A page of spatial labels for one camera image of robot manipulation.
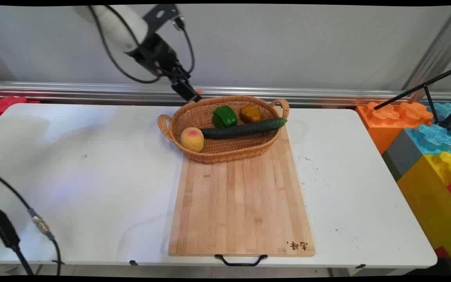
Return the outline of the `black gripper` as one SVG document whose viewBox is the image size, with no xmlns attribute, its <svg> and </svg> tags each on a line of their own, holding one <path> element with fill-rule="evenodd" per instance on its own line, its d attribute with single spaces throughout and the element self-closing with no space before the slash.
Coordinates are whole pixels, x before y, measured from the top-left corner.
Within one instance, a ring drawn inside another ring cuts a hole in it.
<svg viewBox="0 0 451 282">
<path fill-rule="evenodd" d="M 159 36 L 151 34 L 138 48 L 126 52 L 157 79 L 168 77 L 172 89 L 187 102 L 198 102 L 202 96 L 190 85 L 190 73 L 180 63 L 175 50 Z"/>
</svg>

